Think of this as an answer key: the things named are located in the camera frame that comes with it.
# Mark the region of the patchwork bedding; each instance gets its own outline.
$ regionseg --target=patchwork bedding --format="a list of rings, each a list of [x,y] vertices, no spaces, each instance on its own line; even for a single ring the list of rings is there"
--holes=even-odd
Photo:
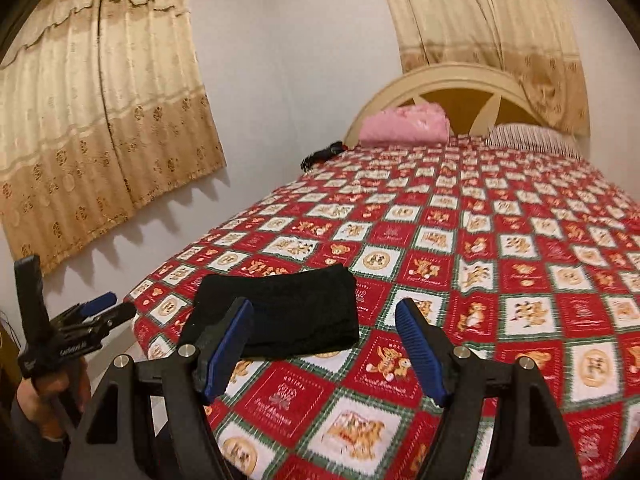
[[[223,454],[251,478],[415,477],[440,410],[422,396],[394,327],[406,297],[481,356],[536,361],[584,478],[604,478],[638,430],[640,208],[562,156],[471,139],[346,152],[143,280],[128,297],[134,332],[149,358],[165,356],[204,275],[337,262],[358,281],[358,347],[241,361],[206,409]],[[473,479],[495,403],[483,415]]]

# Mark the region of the gray sleeve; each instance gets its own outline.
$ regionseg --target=gray sleeve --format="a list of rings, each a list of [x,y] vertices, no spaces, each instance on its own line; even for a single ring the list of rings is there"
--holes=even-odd
[[[15,399],[11,407],[11,423],[17,444],[37,469],[38,477],[58,480],[65,464],[66,443],[43,438],[36,425],[27,420]]]

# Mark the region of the gold curtain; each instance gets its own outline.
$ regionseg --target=gold curtain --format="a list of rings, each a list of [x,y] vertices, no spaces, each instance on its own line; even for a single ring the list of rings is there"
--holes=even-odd
[[[561,0],[387,1],[405,72],[446,61],[499,68],[549,126],[589,135],[582,63]]]
[[[25,22],[0,64],[0,214],[15,259],[38,253],[49,272],[225,165],[188,16],[185,0],[42,0]]]

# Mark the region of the pink pillow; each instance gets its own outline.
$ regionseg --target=pink pillow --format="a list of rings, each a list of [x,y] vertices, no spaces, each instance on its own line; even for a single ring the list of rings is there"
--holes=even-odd
[[[447,142],[449,131],[449,119],[437,103],[390,108],[364,119],[360,145],[424,146]]]

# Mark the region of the bed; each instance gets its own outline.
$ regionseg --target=bed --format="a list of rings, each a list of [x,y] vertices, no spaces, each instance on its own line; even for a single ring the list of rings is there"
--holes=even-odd
[[[410,72],[362,109],[435,101],[448,145],[355,147],[163,263],[130,293],[149,358],[175,347],[202,277],[342,263],[357,278],[356,348],[240,361],[206,408],[223,454],[252,479],[411,479],[438,424],[394,327],[413,298],[487,358],[530,356],[561,407],[582,473],[604,478],[640,425],[640,209],[588,162],[489,148],[494,124],[539,123],[509,75],[465,64]],[[485,402],[468,478],[482,476]]]

